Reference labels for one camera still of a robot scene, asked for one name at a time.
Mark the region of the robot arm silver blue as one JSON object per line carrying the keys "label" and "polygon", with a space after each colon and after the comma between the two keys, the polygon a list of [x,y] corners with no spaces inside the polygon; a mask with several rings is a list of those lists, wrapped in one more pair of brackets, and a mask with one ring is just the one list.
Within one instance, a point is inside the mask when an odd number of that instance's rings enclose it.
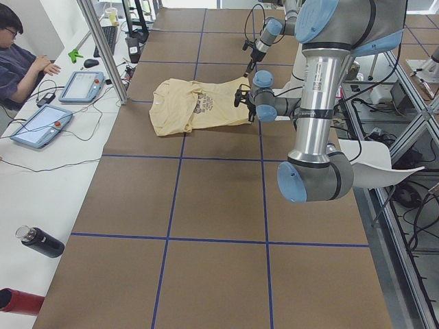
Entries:
{"label": "robot arm silver blue", "polygon": [[274,17],[265,17],[263,28],[259,38],[251,41],[246,38],[243,50],[251,48],[250,61],[244,72],[244,77],[248,77],[253,72],[258,62],[261,62],[269,48],[276,42],[278,36],[293,36],[295,32],[296,21],[300,9],[300,1],[259,1],[259,3],[271,3],[284,7],[285,18],[283,20]]}
{"label": "robot arm silver blue", "polygon": [[284,1],[285,20],[267,20],[252,51],[262,60],[279,35],[301,44],[305,75],[300,99],[277,97],[274,78],[257,72],[248,95],[262,122],[286,115],[296,122],[294,148],[278,166],[278,187],[291,202],[340,198],[353,185],[348,158],[329,141],[335,97],[347,66],[357,57],[390,51],[401,44],[406,1]]}

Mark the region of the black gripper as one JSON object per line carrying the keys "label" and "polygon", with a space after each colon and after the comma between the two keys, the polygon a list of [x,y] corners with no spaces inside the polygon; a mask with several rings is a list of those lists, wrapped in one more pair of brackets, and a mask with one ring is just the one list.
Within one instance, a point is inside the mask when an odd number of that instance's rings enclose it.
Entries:
{"label": "black gripper", "polygon": [[248,121],[251,122],[251,123],[254,123],[255,117],[257,115],[256,106],[251,101],[248,101],[247,102],[247,107],[248,107],[248,111],[249,111],[249,113],[248,113]]}
{"label": "black gripper", "polygon": [[266,52],[260,51],[259,49],[254,48],[252,50],[252,53],[250,54],[251,61],[248,63],[243,76],[248,77],[249,74],[251,74],[254,70],[254,64],[261,62],[264,59],[265,55],[266,55]]}

